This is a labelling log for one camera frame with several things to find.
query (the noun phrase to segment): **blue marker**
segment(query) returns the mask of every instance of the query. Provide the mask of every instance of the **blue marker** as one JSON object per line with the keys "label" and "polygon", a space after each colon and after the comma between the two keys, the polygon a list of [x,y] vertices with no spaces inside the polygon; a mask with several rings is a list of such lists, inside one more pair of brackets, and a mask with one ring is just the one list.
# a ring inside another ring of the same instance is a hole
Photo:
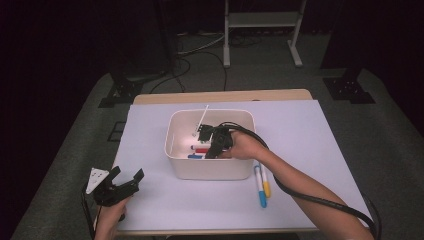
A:
{"label": "blue marker", "polygon": [[196,155],[196,154],[190,154],[187,156],[187,158],[191,158],[191,159],[202,159],[203,155]]}
{"label": "blue marker", "polygon": [[258,190],[259,190],[259,200],[261,201],[261,206],[263,208],[266,208],[266,196],[265,196],[264,187],[262,184],[262,177],[261,177],[260,171],[261,170],[259,166],[255,166],[256,183],[258,185]]}

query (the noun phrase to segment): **yellow marker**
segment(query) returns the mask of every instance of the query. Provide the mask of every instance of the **yellow marker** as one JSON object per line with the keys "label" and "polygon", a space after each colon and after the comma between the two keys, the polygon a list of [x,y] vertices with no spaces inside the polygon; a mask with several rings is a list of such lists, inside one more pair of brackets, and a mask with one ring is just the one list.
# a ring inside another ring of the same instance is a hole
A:
{"label": "yellow marker", "polygon": [[269,198],[271,197],[271,188],[269,186],[268,178],[266,176],[266,168],[262,164],[259,165],[261,166],[262,185],[264,187],[265,196]]}

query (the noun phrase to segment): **rack leg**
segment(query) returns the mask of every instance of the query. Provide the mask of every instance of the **rack leg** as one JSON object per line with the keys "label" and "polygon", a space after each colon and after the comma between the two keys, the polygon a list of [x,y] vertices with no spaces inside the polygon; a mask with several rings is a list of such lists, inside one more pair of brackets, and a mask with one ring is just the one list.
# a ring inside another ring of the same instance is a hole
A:
{"label": "rack leg", "polygon": [[292,58],[296,67],[302,67],[303,63],[300,59],[299,53],[296,49],[297,37],[299,36],[300,25],[303,20],[303,13],[305,11],[306,0],[303,0],[300,6],[299,14],[297,16],[296,26],[294,28],[294,34],[292,40],[288,40],[287,44],[289,45],[290,52],[292,54]]}
{"label": "rack leg", "polygon": [[230,46],[228,45],[228,38],[229,38],[229,6],[228,1],[225,0],[225,26],[224,26],[224,67],[229,68],[230,67]]}

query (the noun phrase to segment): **metal rack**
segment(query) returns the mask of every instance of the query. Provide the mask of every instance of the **metal rack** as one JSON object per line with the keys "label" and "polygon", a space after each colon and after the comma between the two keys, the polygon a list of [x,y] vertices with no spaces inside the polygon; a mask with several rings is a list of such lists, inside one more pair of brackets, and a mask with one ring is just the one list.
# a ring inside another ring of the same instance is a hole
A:
{"label": "metal rack", "polygon": [[296,42],[305,6],[306,0],[302,0],[298,12],[230,13],[229,0],[225,0],[224,67],[230,67],[229,29],[241,27],[294,27],[293,37],[287,41],[287,44],[295,66],[303,66],[296,49]]}

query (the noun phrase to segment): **red object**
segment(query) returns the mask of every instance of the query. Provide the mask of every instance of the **red object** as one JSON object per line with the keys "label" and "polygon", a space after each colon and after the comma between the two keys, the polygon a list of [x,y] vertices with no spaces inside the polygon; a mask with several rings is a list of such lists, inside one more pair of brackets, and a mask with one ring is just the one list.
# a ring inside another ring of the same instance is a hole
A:
{"label": "red object", "polygon": [[195,153],[207,153],[209,148],[197,148]]}

